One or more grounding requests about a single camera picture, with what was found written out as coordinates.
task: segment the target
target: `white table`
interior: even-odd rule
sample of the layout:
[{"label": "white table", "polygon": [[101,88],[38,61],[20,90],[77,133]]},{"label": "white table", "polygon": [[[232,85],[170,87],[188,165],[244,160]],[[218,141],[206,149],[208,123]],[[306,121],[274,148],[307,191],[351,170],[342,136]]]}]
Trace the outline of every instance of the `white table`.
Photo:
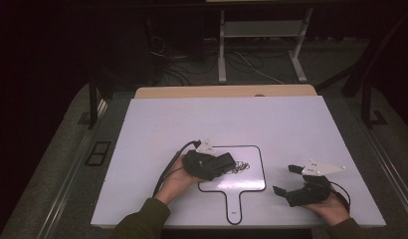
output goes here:
[{"label": "white table", "polygon": [[[205,90],[217,92],[221,88]],[[229,92],[232,87],[224,89]],[[287,190],[302,188],[303,178],[288,172],[288,165],[304,166],[310,159],[345,165],[347,171],[328,179],[349,192],[352,217],[362,226],[385,225],[323,98],[318,96],[133,99],[92,224],[113,227],[127,214],[139,210],[174,153],[190,140],[206,138],[218,146],[257,146],[266,189],[241,194],[243,218],[234,226],[226,218],[223,193],[191,187],[170,204],[172,214],[165,224],[167,228],[321,226],[323,222],[312,212],[290,208],[286,199],[276,196],[272,189],[273,185]]]}]

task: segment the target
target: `dark background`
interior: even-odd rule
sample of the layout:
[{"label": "dark background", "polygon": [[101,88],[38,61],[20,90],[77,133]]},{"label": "dark background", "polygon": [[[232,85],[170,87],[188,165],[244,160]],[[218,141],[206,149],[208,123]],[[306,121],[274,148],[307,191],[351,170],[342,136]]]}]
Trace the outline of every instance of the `dark background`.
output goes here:
[{"label": "dark background", "polygon": [[[406,6],[396,1],[320,5],[307,36],[381,39]],[[304,9],[237,10],[228,17],[294,18]],[[158,62],[153,64],[149,54],[150,35],[198,57],[201,39],[217,37],[217,10],[157,11],[152,24],[144,24],[150,13],[76,10],[66,1],[0,1],[0,232],[71,100],[89,78],[96,79],[106,98],[114,91],[152,86]],[[369,78],[408,124],[408,18]]]}]

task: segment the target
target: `sleeve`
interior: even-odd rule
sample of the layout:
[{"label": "sleeve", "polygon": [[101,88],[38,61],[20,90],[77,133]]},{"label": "sleeve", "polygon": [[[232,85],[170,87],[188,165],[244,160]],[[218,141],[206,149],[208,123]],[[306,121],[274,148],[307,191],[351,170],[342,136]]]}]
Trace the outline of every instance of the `sleeve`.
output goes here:
[{"label": "sleeve", "polygon": [[368,232],[362,229],[353,218],[349,218],[339,224],[329,227],[327,230],[331,239],[370,239]]},{"label": "sleeve", "polygon": [[170,215],[169,208],[155,198],[148,198],[141,210],[127,215],[113,229],[110,239],[159,238]]}]

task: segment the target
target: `hand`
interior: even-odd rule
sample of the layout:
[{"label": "hand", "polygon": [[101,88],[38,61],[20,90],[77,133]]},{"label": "hand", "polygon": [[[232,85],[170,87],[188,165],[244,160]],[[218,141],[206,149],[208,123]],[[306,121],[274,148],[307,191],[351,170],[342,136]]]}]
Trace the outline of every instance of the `hand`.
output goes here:
[{"label": "hand", "polygon": [[154,198],[168,205],[174,198],[182,194],[192,184],[203,181],[198,177],[189,175],[183,169],[182,158],[180,155],[169,170],[160,190],[155,194]]},{"label": "hand", "polygon": [[326,201],[304,205],[303,208],[315,212],[322,219],[324,219],[329,226],[334,226],[350,218],[346,208],[340,202],[338,197],[332,192]]}]

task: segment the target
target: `white plastic piece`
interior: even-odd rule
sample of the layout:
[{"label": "white plastic piece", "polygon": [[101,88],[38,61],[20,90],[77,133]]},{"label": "white plastic piece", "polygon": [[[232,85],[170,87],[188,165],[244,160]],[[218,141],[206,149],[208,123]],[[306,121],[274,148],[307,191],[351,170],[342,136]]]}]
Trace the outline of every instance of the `white plastic piece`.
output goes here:
[{"label": "white plastic piece", "polygon": [[201,144],[195,149],[199,153],[215,155],[216,151],[213,149],[213,146],[210,144],[208,139],[201,141]]},{"label": "white plastic piece", "polygon": [[328,174],[342,172],[345,170],[346,170],[345,166],[339,166],[332,163],[310,160],[309,164],[304,167],[302,174],[310,176],[325,176]]}]

